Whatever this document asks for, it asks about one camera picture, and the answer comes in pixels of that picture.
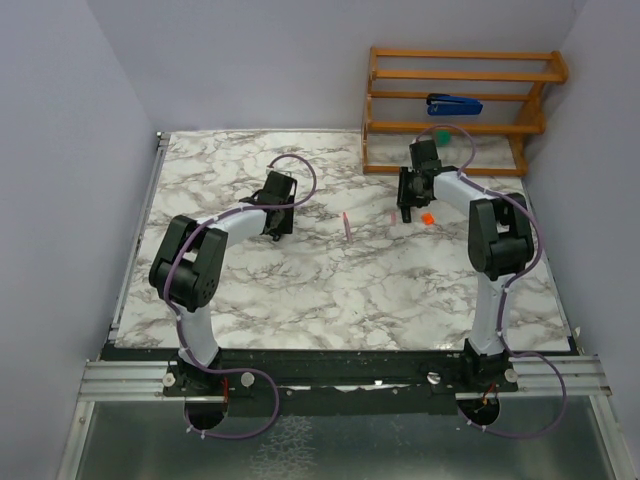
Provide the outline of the orange black highlighter pen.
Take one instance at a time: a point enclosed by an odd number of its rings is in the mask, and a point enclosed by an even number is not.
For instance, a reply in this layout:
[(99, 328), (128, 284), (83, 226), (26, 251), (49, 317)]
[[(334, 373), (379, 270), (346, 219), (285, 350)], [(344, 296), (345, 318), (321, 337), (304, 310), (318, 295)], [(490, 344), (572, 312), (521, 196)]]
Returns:
[(401, 211), (402, 221), (406, 224), (411, 223), (412, 222), (411, 208), (401, 207), (400, 211)]

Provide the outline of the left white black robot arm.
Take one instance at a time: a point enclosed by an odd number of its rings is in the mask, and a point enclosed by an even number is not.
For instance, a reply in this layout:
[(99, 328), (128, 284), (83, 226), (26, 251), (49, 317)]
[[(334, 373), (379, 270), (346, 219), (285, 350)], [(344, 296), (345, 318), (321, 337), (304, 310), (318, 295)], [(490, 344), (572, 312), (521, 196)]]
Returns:
[(211, 324), (210, 302), (219, 286), (226, 250), (266, 235), (279, 241), (293, 231), (297, 181), (270, 172), (263, 187), (208, 221), (173, 217), (149, 273), (149, 283), (177, 314), (179, 357), (191, 364), (186, 382), (206, 395), (220, 385), (212, 364), (219, 345)]

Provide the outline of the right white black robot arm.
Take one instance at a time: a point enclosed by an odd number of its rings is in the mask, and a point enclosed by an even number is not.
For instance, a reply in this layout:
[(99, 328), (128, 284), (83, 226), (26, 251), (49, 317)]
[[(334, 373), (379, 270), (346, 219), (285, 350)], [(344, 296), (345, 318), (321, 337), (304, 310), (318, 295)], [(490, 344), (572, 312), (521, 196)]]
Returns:
[(506, 296), (510, 282), (534, 258), (531, 222), (523, 195), (499, 194), (477, 185), (453, 166), (444, 166), (432, 140), (410, 144), (411, 165), (399, 173), (397, 206), (402, 221), (412, 221), (411, 210), (442, 201), (468, 219), (467, 252), (477, 272), (478, 293), (474, 321), (465, 340), (461, 383), (481, 391), (496, 371), (507, 368)]

